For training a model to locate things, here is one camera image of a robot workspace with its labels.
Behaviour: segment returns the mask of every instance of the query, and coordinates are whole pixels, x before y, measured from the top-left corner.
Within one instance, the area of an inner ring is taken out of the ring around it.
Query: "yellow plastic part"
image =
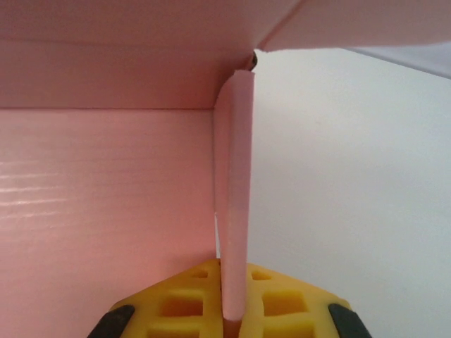
[[[135,313],[121,338],[222,338],[221,265],[207,261],[119,301]],[[257,265],[247,266],[240,338],[339,338],[328,305],[337,296]]]

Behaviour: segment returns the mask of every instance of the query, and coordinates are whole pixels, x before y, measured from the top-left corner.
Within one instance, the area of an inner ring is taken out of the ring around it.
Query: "square hole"
[[[199,338],[199,329],[150,329],[147,338]]]
[[[265,327],[263,338],[315,338],[311,323],[293,323],[283,327]]]
[[[204,314],[204,300],[198,294],[168,295],[159,309],[162,317],[189,317]]]
[[[205,270],[196,270],[191,274],[194,278],[208,278],[209,272]]]
[[[263,273],[262,271],[255,270],[255,271],[252,271],[252,279],[253,280],[270,280],[271,276],[266,273]]]
[[[290,290],[265,292],[262,298],[266,316],[307,312],[307,307],[300,292]]]

